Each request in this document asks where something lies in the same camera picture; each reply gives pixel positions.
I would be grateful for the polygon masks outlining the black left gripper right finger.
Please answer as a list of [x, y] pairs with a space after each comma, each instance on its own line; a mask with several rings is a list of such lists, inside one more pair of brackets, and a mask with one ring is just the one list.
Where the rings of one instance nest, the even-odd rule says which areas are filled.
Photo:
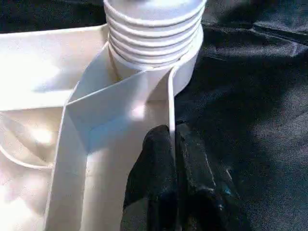
[[205, 150], [199, 134], [176, 127], [179, 220], [183, 231], [242, 231], [244, 211], [228, 171]]

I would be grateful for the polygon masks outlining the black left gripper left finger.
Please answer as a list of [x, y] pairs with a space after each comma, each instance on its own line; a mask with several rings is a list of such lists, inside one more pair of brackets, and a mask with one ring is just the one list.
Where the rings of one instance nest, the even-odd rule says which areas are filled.
[[151, 129], [128, 175], [122, 213], [124, 231], [173, 231], [178, 213], [175, 160], [166, 125]]

